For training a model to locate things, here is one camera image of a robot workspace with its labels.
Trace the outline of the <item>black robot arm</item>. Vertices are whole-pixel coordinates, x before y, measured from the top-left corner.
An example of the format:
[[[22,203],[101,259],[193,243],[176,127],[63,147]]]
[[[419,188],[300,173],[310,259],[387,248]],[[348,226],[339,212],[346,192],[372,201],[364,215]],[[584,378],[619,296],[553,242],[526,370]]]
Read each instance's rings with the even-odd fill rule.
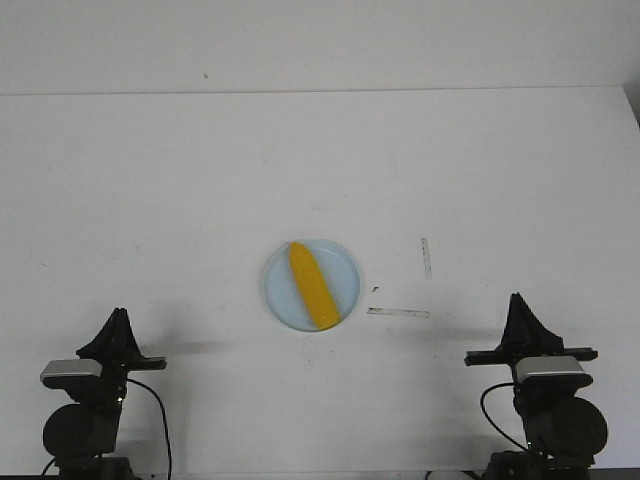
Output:
[[[164,357],[146,357],[140,351],[128,311],[118,307],[73,359],[48,362],[40,374],[44,387],[62,390],[72,400],[55,410],[45,422],[43,446],[51,460],[43,468],[58,468],[59,479],[135,479],[131,462],[114,457],[123,402],[132,384],[149,392],[158,403],[167,452],[167,477],[173,456],[166,408],[150,386],[129,377],[132,372],[161,371]]]
[[[582,364],[597,357],[591,347],[566,347],[522,295],[513,293],[499,345],[467,352],[465,364],[509,367],[512,380],[487,388],[479,405],[489,424],[517,449],[492,453],[481,475],[465,474],[472,479],[588,479],[595,456],[607,444],[608,425],[602,412],[577,392],[593,383]],[[487,396],[500,388],[513,391],[524,444],[499,428],[487,411]]]

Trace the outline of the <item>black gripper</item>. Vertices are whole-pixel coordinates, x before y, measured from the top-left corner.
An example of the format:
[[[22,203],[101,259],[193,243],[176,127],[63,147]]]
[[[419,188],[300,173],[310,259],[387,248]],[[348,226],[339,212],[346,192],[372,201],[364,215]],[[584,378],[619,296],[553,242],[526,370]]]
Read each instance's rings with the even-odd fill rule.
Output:
[[[115,308],[101,330],[87,345],[79,348],[76,355],[81,359],[114,358],[118,351],[118,318],[121,317],[122,351],[128,360],[105,361],[101,378],[109,396],[124,400],[127,380],[131,372],[162,371],[167,367],[165,357],[143,357],[133,333],[126,308]]]
[[[520,317],[527,338],[527,343],[539,351],[561,351],[559,353],[512,353],[510,351],[519,341],[518,327],[518,300]],[[593,348],[569,348],[564,350],[563,339],[548,330],[535,316],[520,293],[512,293],[509,299],[506,324],[502,333],[501,341],[495,350],[468,351],[464,358],[464,363],[468,367],[472,366],[494,366],[507,365],[511,370],[512,379],[517,385],[533,387],[544,384],[565,384],[575,388],[583,388],[573,382],[549,379],[532,381],[531,383],[519,384],[515,379],[515,364],[527,357],[540,356],[572,356],[576,358],[580,365],[598,358],[598,351]]]

